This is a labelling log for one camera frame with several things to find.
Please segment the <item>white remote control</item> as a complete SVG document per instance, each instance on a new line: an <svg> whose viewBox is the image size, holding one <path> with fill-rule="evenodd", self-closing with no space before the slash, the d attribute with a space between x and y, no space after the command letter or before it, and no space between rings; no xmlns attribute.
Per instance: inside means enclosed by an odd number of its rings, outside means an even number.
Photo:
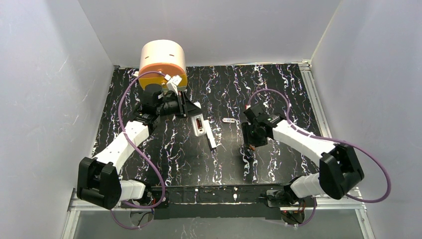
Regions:
<svg viewBox="0 0 422 239"><path fill-rule="evenodd" d="M202 135L206 134L206 130L204 128L204 123L203 123L203 121L204 121L203 114L191 116L190 119L191 119L191 122L192 122L193 131L194 131L195 136L202 136Z"/></svg>

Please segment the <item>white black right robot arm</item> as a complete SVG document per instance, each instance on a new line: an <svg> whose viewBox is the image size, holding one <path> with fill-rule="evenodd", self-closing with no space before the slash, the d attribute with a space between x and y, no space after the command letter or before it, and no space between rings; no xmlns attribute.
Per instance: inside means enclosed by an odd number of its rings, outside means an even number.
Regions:
<svg viewBox="0 0 422 239"><path fill-rule="evenodd" d="M319 172L300 176L268 191L269 203L294 204L302 198L328 195L339 200L364 179L364 172L353 147L344 143L317 139L282 115L270 115L262 105L247 106L246 122L241 124L245 146L260 147L272 139L298 151L319 168Z"/></svg>

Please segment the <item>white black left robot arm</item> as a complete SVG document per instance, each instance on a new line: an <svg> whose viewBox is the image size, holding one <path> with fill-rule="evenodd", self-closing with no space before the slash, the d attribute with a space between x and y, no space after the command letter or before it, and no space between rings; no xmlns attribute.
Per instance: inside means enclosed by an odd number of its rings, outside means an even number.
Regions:
<svg viewBox="0 0 422 239"><path fill-rule="evenodd" d="M199 102L192 102L186 91L165 92L158 84L150 84L143 91L141 102L132 112L122 132L93 158L80 161L77 197L105 209L118 202L140 200L146 185L140 180L120 180L119 173L126 160L147 140L162 117L190 118L195 135L205 134L203 110Z"/></svg>

